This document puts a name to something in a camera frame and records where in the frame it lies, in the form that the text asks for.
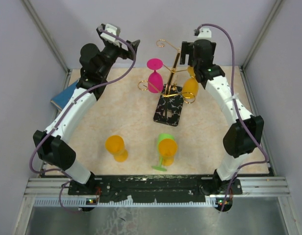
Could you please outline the pink wine glass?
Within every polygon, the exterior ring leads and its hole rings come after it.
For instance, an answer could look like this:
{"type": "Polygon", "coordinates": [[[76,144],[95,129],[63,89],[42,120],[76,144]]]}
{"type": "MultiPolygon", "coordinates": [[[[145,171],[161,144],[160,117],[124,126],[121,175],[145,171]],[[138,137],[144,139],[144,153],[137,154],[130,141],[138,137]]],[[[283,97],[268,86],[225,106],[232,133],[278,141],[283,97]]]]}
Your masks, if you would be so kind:
{"type": "Polygon", "coordinates": [[[147,62],[147,67],[153,70],[148,78],[148,90],[155,94],[162,92],[163,78],[157,70],[163,67],[163,62],[158,58],[152,58],[147,62]]]}

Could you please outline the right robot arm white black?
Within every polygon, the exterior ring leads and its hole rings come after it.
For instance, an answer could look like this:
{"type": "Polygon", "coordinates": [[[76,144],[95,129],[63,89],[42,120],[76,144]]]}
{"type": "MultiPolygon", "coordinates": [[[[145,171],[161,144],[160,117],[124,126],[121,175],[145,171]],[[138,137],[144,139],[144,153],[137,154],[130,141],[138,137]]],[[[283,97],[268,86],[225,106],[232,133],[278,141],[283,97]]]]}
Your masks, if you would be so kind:
{"type": "Polygon", "coordinates": [[[216,100],[229,129],[223,138],[225,156],[216,169],[213,188],[223,194],[230,189],[230,179],[239,166],[259,146],[264,127],[261,116],[254,116],[233,94],[225,72],[214,64],[216,43],[206,39],[182,42],[180,64],[194,70],[195,79],[216,100]]]}

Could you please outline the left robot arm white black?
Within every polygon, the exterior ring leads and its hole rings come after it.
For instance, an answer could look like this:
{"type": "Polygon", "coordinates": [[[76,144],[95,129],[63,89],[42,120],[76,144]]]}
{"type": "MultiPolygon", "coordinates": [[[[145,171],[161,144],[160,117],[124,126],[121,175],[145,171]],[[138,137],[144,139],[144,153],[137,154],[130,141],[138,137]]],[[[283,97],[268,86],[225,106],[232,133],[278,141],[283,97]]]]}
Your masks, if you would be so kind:
{"type": "Polygon", "coordinates": [[[38,156],[52,165],[54,170],[78,182],[79,189],[85,194],[95,191],[94,174],[77,160],[76,152],[68,145],[70,137],[109,84],[106,79],[116,60],[136,61],[140,40],[103,39],[103,43],[103,50],[99,50],[93,43],[81,48],[80,79],[70,100],[44,131],[37,130],[33,135],[35,149],[31,156],[38,156]]]}

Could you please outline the green wine glass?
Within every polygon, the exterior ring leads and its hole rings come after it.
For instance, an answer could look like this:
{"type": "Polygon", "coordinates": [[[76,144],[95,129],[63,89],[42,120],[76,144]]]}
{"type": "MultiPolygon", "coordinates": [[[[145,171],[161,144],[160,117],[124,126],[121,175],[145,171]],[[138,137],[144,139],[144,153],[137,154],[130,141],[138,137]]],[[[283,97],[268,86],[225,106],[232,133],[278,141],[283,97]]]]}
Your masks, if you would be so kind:
{"type": "Polygon", "coordinates": [[[175,159],[178,144],[173,135],[161,133],[157,140],[158,164],[152,168],[158,171],[167,171],[166,166],[170,166],[175,159]]]}

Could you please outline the gold wine glass rack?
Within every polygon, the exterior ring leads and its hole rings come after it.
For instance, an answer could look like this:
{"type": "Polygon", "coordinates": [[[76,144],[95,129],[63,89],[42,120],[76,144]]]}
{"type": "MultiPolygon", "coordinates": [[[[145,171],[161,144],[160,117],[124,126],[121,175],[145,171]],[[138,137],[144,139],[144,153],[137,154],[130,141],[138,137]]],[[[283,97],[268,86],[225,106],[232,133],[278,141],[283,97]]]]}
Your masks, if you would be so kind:
{"type": "MultiPolygon", "coordinates": [[[[184,103],[191,104],[194,100],[186,100],[182,95],[182,87],[177,86],[173,83],[173,79],[176,73],[179,72],[177,70],[177,63],[180,59],[181,48],[173,46],[171,43],[164,39],[159,39],[156,42],[158,47],[165,47],[165,45],[171,46],[176,50],[176,57],[174,59],[174,63],[171,68],[167,67],[163,64],[163,67],[168,69],[170,72],[167,83],[164,83],[163,79],[163,89],[159,94],[159,101],[153,116],[153,121],[156,123],[161,123],[173,127],[177,127],[180,121],[181,111],[184,103]]],[[[137,87],[141,91],[149,91],[148,90],[148,79],[139,81],[137,87]]]]}

